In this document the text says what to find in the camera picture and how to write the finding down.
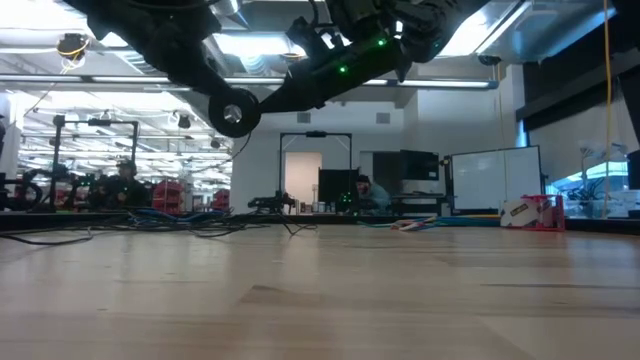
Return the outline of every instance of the metal frame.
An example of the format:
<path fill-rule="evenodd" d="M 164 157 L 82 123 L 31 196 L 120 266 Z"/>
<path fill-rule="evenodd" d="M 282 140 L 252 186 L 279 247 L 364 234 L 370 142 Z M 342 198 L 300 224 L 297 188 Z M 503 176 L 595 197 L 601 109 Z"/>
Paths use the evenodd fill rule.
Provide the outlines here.
<path fill-rule="evenodd" d="M 62 138 L 62 128 L 65 124 L 87 124 L 89 126 L 110 126 L 112 123 L 129 124 L 133 126 L 133 135 L 131 137 L 131 161 L 136 161 L 136 148 L 138 147 L 138 129 L 140 124 L 138 121 L 111 121 L 111 120 L 98 120 L 91 119 L 89 121 L 67 121 L 64 115 L 56 115 L 53 118 L 53 124 L 56 126 L 56 135 L 53 143 L 53 164 L 51 165 L 52 171 L 58 167 L 60 160 L 60 145 Z M 56 200 L 56 178 L 51 177 L 51 185 L 49 187 L 49 207 L 55 209 Z"/>
<path fill-rule="evenodd" d="M 280 146 L 278 147 L 278 191 L 281 194 L 282 194 L 282 139 L 284 139 L 285 136 L 304 136 L 304 137 L 316 138 L 316 139 L 326 138 L 327 136 L 346 136 L 347 138 L 349 138 L 349 170 L 353 170 L 353 134 L 328 133 L 324 131 L 283 132 L 283 133 L 280 133 Z M 351 184 L 351 173 L 349 173 L 349 184 Z"/>

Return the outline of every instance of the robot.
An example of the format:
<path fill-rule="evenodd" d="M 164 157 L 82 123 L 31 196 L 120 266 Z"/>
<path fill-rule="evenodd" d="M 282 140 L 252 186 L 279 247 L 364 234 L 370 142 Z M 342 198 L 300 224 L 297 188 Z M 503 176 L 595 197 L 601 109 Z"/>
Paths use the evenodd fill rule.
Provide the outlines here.
<path fill-rule="evenodd" d="M 249 134 L 265 113 L 321 108 L 325 101 L 390 71 L 404 81 L 413 62 L 431 61 L 457 28 L 490 0 L 326 0 L 332 24 L 296 19 L 287 36 L 307 57 L 263 101 L 233 88 L 206 60 L 202 40 L 221 25 L 219 0 L 64 0 L 87 15 L 98 40 L 114 32 L 169 80 L 209 96 L 209 122 L 233 138 Z M 403 24 L 396 34 L 396 22 Z M 345 45 L 336 30 L 351 43 Z M 333 48 L 322 40 L 331 36 Z"/>

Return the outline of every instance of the man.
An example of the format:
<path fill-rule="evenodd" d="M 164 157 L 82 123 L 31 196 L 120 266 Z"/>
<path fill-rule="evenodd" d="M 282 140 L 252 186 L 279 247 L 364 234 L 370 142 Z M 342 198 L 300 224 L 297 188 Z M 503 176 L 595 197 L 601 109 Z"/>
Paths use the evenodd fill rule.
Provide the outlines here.
<path fill-rule="evenodd" d="M 356 187 L 360 195 L 360 209 L 372 215 L 384 215 L 389 206 L 389 194 L 378 184 L 371 183 L 367 175 L 358 175 Z"/>
<path fill-rule="evenodd" d="M 134 179 L 136 164 L 131 160 L 125 160 L 118 163 L 117 167 L 119 181 L 117 189 L 113 191 L 114 198 L 112 199 L 116 207 L 149 206 L 149 192 L 144 185 Z"/>

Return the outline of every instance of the white wall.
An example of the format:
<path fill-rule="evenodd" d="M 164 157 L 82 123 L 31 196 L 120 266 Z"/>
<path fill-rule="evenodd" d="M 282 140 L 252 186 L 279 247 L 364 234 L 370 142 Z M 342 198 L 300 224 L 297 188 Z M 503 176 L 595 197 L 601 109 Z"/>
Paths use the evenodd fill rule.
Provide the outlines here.
<path fill-rule="evenodd" d="M 404 109 L 403 148 L 437 152 L 442 158 L 514 147 L 515 110 L 524 103 L 522 68 L 510 66 L 505 74 L 492 91 L 417 91 Z M 405 190 L 444 193 L 440 171 L 438 183 L 409 184 Z"/>
<path fill-rule="evenodd" d="M 300 202 L 313 202 L 313 185 L 318 184 L 322 154 L 312 152 L 285 153 L 284 189 Z"/>
<path fill-rule="evenodd" d="M 588 147 L 600 155 L 604 153 L 606 119 L 606 105 L 602 103 L 529 133 L 531 145 L 540 145 L 542 173 L 549 176 L 547 183 L 581 171 L 581 147 Z M 621 95 L 612 104 L 612 120 L 611 143 L 626 146 L 626 153 L 638 150 L 631 117 Z M 621 153 L 612 153 L 612 161 L 624 160 Z M 596 155 L 585 159 L 585 167 L 603 162 L 604 158 Z"/>
<path fill-rule="evenodd" d="M 291 139 L 285 138 L 286 144 Z M 258 196 L 273 196 L 278 188 L 279 133 L 256 132 L 251 142 L 233 162 L 231 175 L 231 206 L 236 213 L 250 211 L 247 203 Z M 362 151 L 398 151 L 401 134 L 353 134 L 353 168 L 360 164 Z M 234 151 L 244 144 L 235 141 Z M 336 140 L 298 137 L 285 151 L 317 152 L 322 154 L 323 169 L 348 169 L 349 152 Z"/>
<path fill-rule="evenodd" d="M 419 90 L 402 110 L 384 102 L 355 102 L 346 106 L 333 103 L 314 110 L 310 125 L 296 124 L 295 114 L 265 115 L 245 152 L 234 161 L 231 204 L 236 211 L 244 212 L 249 210 L 246 205 L 253 197 L 273 196 L 278 179 L 280 131 L 352 132 L 354 169 L 360 165 L 362 152 L 408 149 L 437 152 L 442 157 L 514 147 L 515 109 L 524 98 L 520 72 L 521 67 L 507 69 L 499 90 Z M 389 112 L 391 125 L 376 125 L 377 112 Z M 243 143 L 239 139 L 234 147 L 237 149 Z M 348 167 L 347 151 L 334 139 L 299 138 L 285 151 L 320 152 L 323 168 Z M 444 192 L 442 173 L 440 178 L 435 187 L 431 184 L 430 188 L 413 190 Z"/>
<path fill-rule="evenodd" d="M 402 109 L 393 102 L 349 102 L 327 103 L 321 109 L 312 109 L 311 124 L 298 124 L 297 113 L 265 114 L 256 132 L 311 131 L 350 132 L 366 134 L 400 133 L 402 131 Z M 376 113 L 389 113 L 390 124 L 376 124 Z"/>

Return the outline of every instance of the desk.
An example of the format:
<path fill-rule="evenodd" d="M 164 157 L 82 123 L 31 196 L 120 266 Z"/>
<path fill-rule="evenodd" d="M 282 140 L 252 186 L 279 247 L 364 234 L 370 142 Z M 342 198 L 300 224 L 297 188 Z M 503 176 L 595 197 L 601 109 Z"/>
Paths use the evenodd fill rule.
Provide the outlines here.
<path fill-rule="evenodd" d="M 55 239 L 69 234 L 52 234 Z M 640 242 L 281 226 L 0 240 L 11 360 L 636 360 Z"/>
<path fill-rule="evenodd" d="M 446 203 L 443 194 L 411 193 L 393 196 L 391 198 L 391 211 L 394 215 L 429 215 L 441 216 L 442 204 Z"/>

